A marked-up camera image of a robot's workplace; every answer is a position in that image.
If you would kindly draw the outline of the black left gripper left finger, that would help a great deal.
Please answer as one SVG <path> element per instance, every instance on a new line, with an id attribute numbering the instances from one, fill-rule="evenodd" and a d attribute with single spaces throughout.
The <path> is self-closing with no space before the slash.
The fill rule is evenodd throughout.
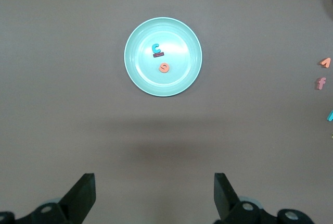
<path id="1" fill-rule="evenodd" d="M 95 175 L 85 173 L 57 203 L 46 203 L 16 219 L 10 211 L 1 212 L 1 223 L 82 223 L 96 201 Z"/>

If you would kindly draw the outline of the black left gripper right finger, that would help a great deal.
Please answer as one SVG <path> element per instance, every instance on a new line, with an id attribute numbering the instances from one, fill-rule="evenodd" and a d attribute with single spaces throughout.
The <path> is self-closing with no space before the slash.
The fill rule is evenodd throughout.
<path id="1" fill-rule="evenodd" d="M 295 209 L 281 209 L 273 216 L 255 203 L 240 200 L 224 173 L 214 174 L 214 202 L 220 217 L 216 223 L 312 223 L 307 214 Z"/>

